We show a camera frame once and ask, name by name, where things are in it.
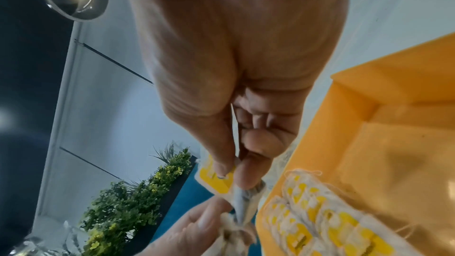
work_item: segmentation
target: hand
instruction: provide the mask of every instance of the hand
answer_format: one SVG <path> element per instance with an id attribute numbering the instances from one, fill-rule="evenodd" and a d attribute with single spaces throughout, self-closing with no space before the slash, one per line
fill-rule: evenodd
<path id="1" fill-rule="evenodd" d="M 303 103 L 332 54 L 348 0 L 131 0 L 143 59 L 166 115 L 223 176 L 255 186 L 296 138 Z"/>
<path id="2" fill-rule="evenodd" d="M 226 200 L 212 197 L 188 211 L 137 256 L 201 256 L 219 236 L 220 215 L 231 210 Z"/>

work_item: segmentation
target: dark background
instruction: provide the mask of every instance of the dark background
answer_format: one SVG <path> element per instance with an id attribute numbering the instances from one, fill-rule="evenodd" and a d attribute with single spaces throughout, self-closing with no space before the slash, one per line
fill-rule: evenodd
<path id="1" fill-rule="evenodd" d="M 0 0 L 0 255 L 33 224 L 73 22 Z"/>

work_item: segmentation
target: cardboard box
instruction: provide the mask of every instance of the cardboard box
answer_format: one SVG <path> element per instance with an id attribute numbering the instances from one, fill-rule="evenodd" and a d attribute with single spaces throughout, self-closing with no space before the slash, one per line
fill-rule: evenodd
<path id="1" fill-rule="evenodd" d="M 354 195 L 425 255 L 455 252 L 455 34 L 332 75 L 333 83 L 285 171 Z M 269 195 L 281 195 L 282 174 Z M 284 253 L 256 226 L 268 256 Z"/>

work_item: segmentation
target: dark planter box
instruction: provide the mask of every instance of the dark planter box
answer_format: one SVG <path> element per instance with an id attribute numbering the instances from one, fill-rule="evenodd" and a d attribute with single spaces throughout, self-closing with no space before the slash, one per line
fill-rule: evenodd
<path id="1" fill-rule="evenodd" d="M 192 170 L 196 166 L 196 157 L 191 156 L 190 161 L 191 161 L 191 169 L 188 172 L 188 174 L 184 174 L 184 175 L 180 176 L 179 178 L 177 178 L 175 180 L 175 182 L 172 184 L 171 188 L 169 189 L 169 192 L 163 197 L 163 199 L 161 199 L 160 209 L 158 211 L 162 216 L 157 220 L 156 225 L 145 225 L 144 227 L 142 227 L 136 233 L 134 238 L 131 239 L 131 241 L 125 245 L 125 249 L 123 250 L 122 256 L 136 255 L 137 253 L 144 250 L 144 248 L 147 247 L 147 245 L 150 243 L 150 240 L 152 239 L 156 230 L 160 226 L 161 221 L 163 221 L 168 210 L 174 203 L 174 200 L 177 197 L 177 195 L 179 194 L 180 189 L 185 184 L 185 182 L 188 179 L 188 177 L 190 176 Z"/>

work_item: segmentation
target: yellow box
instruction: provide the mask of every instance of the yellow box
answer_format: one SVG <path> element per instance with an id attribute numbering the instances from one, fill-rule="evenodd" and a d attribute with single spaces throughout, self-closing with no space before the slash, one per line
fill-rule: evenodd
<path id="1" fill-rule="evenodd" d="M 408 241 L 423 254 L 455 255 L 455 34 L 332 79 L 285 171 L 322 171 L 391 229 L 417 225 Z M 265 253 L 284 255 L 257 218 Z"/>

